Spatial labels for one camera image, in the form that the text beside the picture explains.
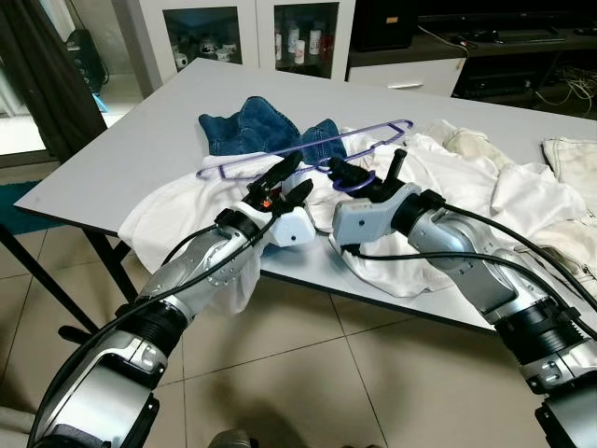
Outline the white printed t-shirt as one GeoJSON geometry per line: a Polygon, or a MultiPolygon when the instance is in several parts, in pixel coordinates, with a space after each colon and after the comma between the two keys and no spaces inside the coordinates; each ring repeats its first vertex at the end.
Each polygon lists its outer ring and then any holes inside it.
{"type": "MultiPolygon", "coordinates": [[[[556,223],[586,214],[580,193],[555,178],[545,163],[498,166],[482,157],[449,152],[434,138],[413,133],[402,149],[400,179],[438,192],[448,204],[502,223],[528,239],[556,223]]],[[[421,259],[378,261],[344,253],[351,272],[396,298],[451,287],[451,279],[421,259]]]]}

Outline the purple plastic hanger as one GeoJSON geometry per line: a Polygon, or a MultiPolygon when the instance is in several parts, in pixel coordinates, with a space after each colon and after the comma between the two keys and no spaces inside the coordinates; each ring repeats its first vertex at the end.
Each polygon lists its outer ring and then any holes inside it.
{"type": "MultiPolygon", "coordinates": [[[[385,140],[385,144],[393,144],[396,141],[399,141],[402,136],[405,135],[406,132],[410,131],[413,128],[414,123],[410,122],[408,119],[398,119],[393,120],[393,122],[384,122],[377,125],[370,125],[370,127],[357,129],[357,131],[340,131],[340,138],[347,149],[347,138],[355,135],[366,135],[366,133],[372,131],[379,131],[380,129],[388,129],[389,132],[392,133],[392,136],[385,140]]],[[[351,152],[351,150],[347,149],[347,158],[345,161],[358,161],[358,159],[364,158],[367,155],[374,153],[374,147],[368,147],[363,150],[358,150],[358,152],[351,152]]],[[[251,163],[255,161],[259,161],[259,159],[268,158],[272,154],[268,153],[256,153],[251,154],[250,157],[244,159],[244,161],[231,161],[227,163],[218,163],[215,166],[209,166],[208,163],[205,163],[205,166],[201,167],[199,171],[196,172],[195,176],[198,179],[209,180],[218,178],[221,180],[229,180],[229,182],[252,182],[252,180],[257,179],[257,175],[249,175],[249,176],[234,176],[231,174],[231,168],[244,165],[245,163],[251,163]]],[[[300,163],[296,172],[298,174],[307,174],[307,172],[315,171],[317,174],[328,174],[327,170],[327,161],[325,165],[307,165],[307,163],[300,163]]]]}

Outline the blue denim shorts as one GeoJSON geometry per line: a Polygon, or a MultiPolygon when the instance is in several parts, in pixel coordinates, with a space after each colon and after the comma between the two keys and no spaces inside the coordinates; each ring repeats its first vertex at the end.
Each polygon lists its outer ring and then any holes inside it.
{"type": "Polygon", "coordinates": [[[231,161],[244,161],[251,154],[302,154],[307,165],[325,165],[331,158],[347,158],[347,149],[340,138],[340,128],[332,119],[325,119],[299,132],[299,128],[282,112],[260,95],[252,95],[242,108],[226,117],[203,114],[198,117],[201,131],[208,141],[209,166],[231,161]]]}

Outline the black television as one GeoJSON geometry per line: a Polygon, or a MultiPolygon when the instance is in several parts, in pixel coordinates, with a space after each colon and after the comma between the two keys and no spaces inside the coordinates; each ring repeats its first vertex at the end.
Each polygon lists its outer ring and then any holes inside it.
{"type": "Polygon", "coordinates": [[[422,0],[355,0],[355,51],[405,49],[412,43],[422,0]]]}

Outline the cream trousers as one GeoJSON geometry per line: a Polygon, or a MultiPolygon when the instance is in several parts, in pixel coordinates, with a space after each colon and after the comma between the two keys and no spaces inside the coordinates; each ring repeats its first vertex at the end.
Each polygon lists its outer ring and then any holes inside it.
{"type": "Polygon", "coordinates": [[[556,137],[543,141],[543,153],[556,179],[578,191],[586,205],[580,217],[553,223],[532,235],[597,295],[597,149],[594,140],[556,137]]]}

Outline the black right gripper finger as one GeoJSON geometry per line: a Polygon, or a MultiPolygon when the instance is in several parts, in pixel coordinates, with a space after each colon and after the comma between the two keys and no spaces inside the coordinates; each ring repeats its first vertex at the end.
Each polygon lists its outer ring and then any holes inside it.
{"type": "Polygon", "coordinates": [[[359,191],[374,182],[374,172],[364,170],[344,159],[328,159],[327,170],[332,187],[337,191],[359,191]]]}

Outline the dark grey curtain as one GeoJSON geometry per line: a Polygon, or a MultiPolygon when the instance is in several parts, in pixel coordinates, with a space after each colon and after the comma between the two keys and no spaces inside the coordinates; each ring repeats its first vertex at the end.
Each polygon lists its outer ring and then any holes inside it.
{"type": "Polygon", "coordinates": [[[46,151],[68,162],[107,129],[84,77],[39,0],[0,0],[0,61],[46,151]]]}

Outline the white drawer unit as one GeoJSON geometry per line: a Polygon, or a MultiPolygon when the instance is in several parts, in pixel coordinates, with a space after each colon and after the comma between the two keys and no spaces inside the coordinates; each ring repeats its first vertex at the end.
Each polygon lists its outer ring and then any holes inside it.
{"type": "Polygon", "coordinates": [[[464,63],[465,57],[456,57],[420,63],[355,65],[347,69],[347,81],[350,84],[384,87],[393,91],[448,97],[455,89],[464,63]]]}

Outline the white table with black legs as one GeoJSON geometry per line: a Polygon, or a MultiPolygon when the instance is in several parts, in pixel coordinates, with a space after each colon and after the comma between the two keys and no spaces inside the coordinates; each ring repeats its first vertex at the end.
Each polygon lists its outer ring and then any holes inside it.
{"type": "Polygon", "coordinates": [[[198,116],[238,111],[251,95],[268,99],[298,124],[333,119],[363,129],[408,119],[423,131],[444,119],[485,133],[520,163],[541,162],[546,138],[597,136],[593,119],[200,60],[133,107],[16,205],[22,212],[114,235],[150,192],[200,170],[206,144],[198,116]]]}

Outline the dark low media shelf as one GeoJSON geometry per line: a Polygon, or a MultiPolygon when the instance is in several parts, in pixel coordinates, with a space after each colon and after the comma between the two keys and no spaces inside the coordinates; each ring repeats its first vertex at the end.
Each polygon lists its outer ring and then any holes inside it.
{"type": "Polygon", "coordinates": [[[597,119],[597,35],[559,27],[419,30],[464,53],[451,97],[597,119]]]}

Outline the beige garment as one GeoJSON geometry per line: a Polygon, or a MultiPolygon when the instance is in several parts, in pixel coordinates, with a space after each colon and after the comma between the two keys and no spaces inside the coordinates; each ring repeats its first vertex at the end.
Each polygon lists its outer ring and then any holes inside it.
{"type": "Polygon", "coordinates": [[[486,133],[456,127],[443,119],[427,125],[425,133],[449,152],[460,154],[461,157],[470,161],[486,159],[486,161],[493,162],[498,170],[502,170],[513,162],[503,150],[492,144],[486,133]]]}

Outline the white glass-door cabinet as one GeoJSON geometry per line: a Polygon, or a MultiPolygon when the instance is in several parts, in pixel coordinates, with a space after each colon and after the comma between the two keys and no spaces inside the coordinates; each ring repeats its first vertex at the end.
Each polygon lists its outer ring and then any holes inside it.
{"type": "Polygon", "coordinates": [[[355,0],[112,0],[144,93],[201,60],[344,80],[355,0]]]}

